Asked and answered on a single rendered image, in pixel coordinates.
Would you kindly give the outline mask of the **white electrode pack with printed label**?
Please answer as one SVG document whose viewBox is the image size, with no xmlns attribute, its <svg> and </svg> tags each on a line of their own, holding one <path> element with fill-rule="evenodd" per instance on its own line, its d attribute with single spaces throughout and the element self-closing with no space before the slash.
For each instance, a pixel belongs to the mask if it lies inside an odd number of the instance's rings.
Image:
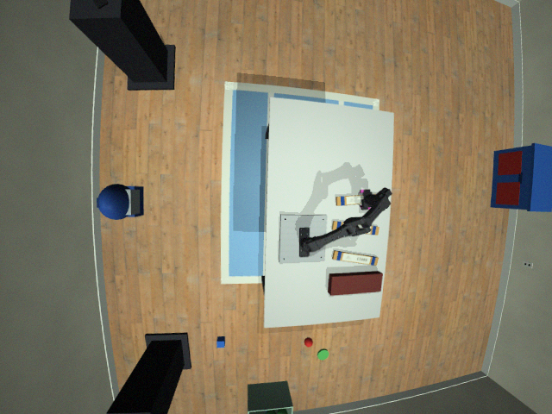
<svg viewBox="0 0 552 414">
<path fill-rule="evenodd" d="M 342 226 L 343 224 L 344 224 L 343 222 L 333 221 L 332 229 L 335 230 L 335 229 L 339 228 L 340 226 Z M 379 233 L 380 227 L 371 226 L 370 228 L 371 228 L 371 231 L 367 234 L 377 235 Z"/>
<path fill-rule="evenodd" d="M 361 204 L 363 195 L 336 197 L 336 205 Z"/>
</svg>

